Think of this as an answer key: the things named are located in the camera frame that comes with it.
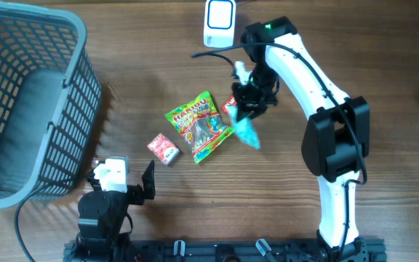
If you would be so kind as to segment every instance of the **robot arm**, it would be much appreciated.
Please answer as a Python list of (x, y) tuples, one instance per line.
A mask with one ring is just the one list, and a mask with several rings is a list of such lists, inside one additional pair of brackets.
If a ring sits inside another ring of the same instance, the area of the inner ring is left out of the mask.
[[(267, 105), (276, 105), (272, 89), (279, 77), (285, 81), (308, 120), (302, 155), (319, 182), (320, 246), (328, 261), (356, 255), (360, 238), (355, 224), (355, 188), (363, 165), (360, 157), (369, 151), (369, 106), (361, 97), (350, 99), (327, 78), (286, 17), (247, 26), (240, 47), (256, 64), (252, 72), (246, 72), (242, 62), (235, 64), (240, 80), (232, 86), (237, 119), (253, 119), (263, 114)], [(335, 122), (347, 124), (348, 130), (336, 129)]]
[[(282, 44), (300, 53), (320, 75), (323, 82), (328, 86), (330, 92), (339, 104), (344, 104), (348, 95), (333, 84), (324, 72), (314, 62), (302, 43), (300, 35), (285, 34), (274, 39), (277, 44)], [(326, 97), (318, 81), (311, 71), (288, 51), (277, 47), (266, 47), (266, 63), (270, 68), (280, 75), (287, 86), (297, 98), (306, 118), (316, 114), (319, 108), (334, 108), (331, 100)], [(359, 172), (350, 171), (341, 175), (333, 183), (330, 183), (322, 175), (318, 177), (319, 191), (321, 197), (322, 219), (319, 224), (319, 233), (330, 247), (340, 245), (343, 237), (345, 223), (345, 191), (343, 184), (348, 179), (358, 179)], [(352, 185), (349, 193), (350, 228), (347, 234), (346, 244), (351, 243), (358, 237), (358, 230), (355, 225), (355, 185)]]

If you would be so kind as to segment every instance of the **red candy box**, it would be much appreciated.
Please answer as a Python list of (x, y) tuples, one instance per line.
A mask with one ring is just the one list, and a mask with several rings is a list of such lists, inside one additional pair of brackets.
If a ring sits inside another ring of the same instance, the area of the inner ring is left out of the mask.
[(233, 95), (231, 95), (231, 98), (227, 100), (227, 102), (223, 105), (221, 109), (224, 111), (224, 113), (229, 114), (227, 111), (227, 106), (235, 106), (235, 105), (237, 105), (236, 99), (234, 98)]
[(161, 133), (147, 147), (163, 164), (169, 164), (179, 154), (179, 148)]

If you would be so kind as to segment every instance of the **gray basket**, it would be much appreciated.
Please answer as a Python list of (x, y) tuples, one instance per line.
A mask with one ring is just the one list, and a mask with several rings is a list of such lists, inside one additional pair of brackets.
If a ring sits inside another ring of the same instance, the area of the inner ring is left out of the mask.
[(86, 40), (71, 12), (0, 1), (0, 208), (71, 189), (101, 100)]

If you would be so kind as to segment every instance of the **wooden table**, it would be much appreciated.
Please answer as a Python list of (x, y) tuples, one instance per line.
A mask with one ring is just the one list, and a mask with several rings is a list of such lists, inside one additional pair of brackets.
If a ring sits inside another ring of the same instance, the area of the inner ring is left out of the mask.
[[(357, 190), (360, 234), (386, 240), (389, 261), (419, 261), (419, 4), (411, 1), (251, 1), (237, 7), (245, 25), (288, 16), (325, 73), (371, 106), (369, 183)], [(156, 163), (156, 199), (130, 207), (133, 239), (250, 240), (315, 237), (321, 211), (316, 178), (300, 154), (305, 116), (282, 84), (279, 105), (255, 120), (256, 151), (231, 137), (200, 164), (164, 114), (208, 90), (221, 106), (231, 68), (205, 50), (204, 3), (51, 6), (87, 24), (87, 51), (103, 86), (98, 132), (87, 159), (128, 156), (129, 183), (156, 157), (158, 133), (183, 155)], [(242, 50), (227, 52), (249, 62)], [(77, 232), (84, 184), (45, 205), (29, 202), (20, 230), (37, 261), (60, 261)], [(15, 209), (0, 210), (0, 261), (26, 261), (14, 233)]]

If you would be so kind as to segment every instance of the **haribo bag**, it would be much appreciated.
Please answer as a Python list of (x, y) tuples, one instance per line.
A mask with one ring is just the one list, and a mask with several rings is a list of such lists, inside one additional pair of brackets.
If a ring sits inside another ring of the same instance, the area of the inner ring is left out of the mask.
[(221, 122), (208, 91), (165, 116), (190, 145), (195, 163), (203, 160), (234, 132), (232, 127)]

